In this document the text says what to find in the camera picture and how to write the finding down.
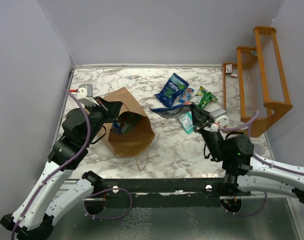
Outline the blue white chips bag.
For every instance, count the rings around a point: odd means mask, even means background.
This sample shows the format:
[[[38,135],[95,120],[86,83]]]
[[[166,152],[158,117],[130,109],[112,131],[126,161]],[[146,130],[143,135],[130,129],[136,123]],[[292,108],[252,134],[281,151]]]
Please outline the blue white chips bag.
[[[150,111],[164,119],[178,119],[181,115],[191,111],[191,105],[192,103],[188,102],[187,104],[177,104],[172,107],[150,108]]]

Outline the brown paper bag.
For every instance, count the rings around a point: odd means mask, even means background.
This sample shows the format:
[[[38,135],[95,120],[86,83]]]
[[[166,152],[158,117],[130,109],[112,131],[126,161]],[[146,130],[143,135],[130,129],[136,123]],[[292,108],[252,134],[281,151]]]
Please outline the brown paper bag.
[[[135,97],[122,87],[103,98],[112,103],[121,103],[118,120],[106,123],[106,135],[102,138],[105,146],[118,158],[132,158],[139,171],[141,166],[138,157],[145,154],[148,162],[148,147],[155,138],[155,133],[148,115]]]

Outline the blue Burts chips bag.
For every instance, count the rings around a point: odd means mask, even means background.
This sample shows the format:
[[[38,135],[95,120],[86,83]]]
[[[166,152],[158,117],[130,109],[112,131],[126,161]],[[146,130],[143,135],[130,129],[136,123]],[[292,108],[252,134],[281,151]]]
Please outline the blue Burts chips bag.
[[[189,83],[182,77],[173,73],[163,86],[162,90],[155,94],[155,97],[167,108],[171,108],[178,96],[180,96],[187,88]]]

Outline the teal Fox's candy bag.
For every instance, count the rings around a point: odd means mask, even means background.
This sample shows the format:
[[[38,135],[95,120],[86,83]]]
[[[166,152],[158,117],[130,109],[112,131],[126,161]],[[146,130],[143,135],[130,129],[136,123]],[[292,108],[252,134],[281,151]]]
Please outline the teal Fox's candy bag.
[[[188,135],[194,131],[194,125],[193,125],[193,119],[192,119],[191,112],[182,114],[178,119],[179,119],[184,131]]]

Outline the green candy bag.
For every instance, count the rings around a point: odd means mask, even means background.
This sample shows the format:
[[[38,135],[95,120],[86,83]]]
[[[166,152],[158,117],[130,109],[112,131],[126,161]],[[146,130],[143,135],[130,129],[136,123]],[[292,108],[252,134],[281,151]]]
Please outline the green candy bag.
[[[190,100],[199,108],[204,109],[210,102],[217,102],[218,98],[210,91],[200,86],[196,95]]]

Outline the blue M&M's packet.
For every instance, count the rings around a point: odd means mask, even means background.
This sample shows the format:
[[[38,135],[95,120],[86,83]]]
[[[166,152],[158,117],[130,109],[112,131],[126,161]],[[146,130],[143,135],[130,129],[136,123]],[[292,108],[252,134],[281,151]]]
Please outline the blue M&M's packet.
[[[183,105],[190,104],[190,99],[192,97],[193,92],[193,88],[187,87],[181,94],[180,99],[178,100],[179,103]]]
[[[117,133],[117,134],[122,134],[122,127],[120,126],[120,124],[118,122],[114,122],[111,126],[111,130],[114,132],[114,133]]]

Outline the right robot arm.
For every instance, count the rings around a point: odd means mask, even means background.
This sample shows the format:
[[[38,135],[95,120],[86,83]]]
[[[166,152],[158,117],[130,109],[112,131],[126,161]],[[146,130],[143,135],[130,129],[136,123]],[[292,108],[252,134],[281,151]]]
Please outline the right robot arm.
[[[225,170],[221,189],[226,195],[238,191],[277,193],[297,198],[304,204],[304,167],[255,154],[254,144],[243,133],[223,138],[220,131],[229,118],[222,108],[215,114],[194,103],[189,107],[194,131],[202,136],[211,161],[221,162]]]

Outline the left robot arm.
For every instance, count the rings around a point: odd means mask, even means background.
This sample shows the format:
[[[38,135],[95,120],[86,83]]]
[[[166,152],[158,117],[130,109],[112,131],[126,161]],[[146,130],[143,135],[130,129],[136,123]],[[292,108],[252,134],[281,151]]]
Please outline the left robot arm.
[[[4,215],[0,224],[11,231],[11,239],[46,240],[58,221],[85,197],[98,197],[103,186],[96,180],[79,180],[60,197],[55,195],[88,154],[88,147],[105,123],[118,119],[121,101],[101,97],[78,100],[62,122],[63,134],[52,146],[48,160],[28,197],[13,213]]]

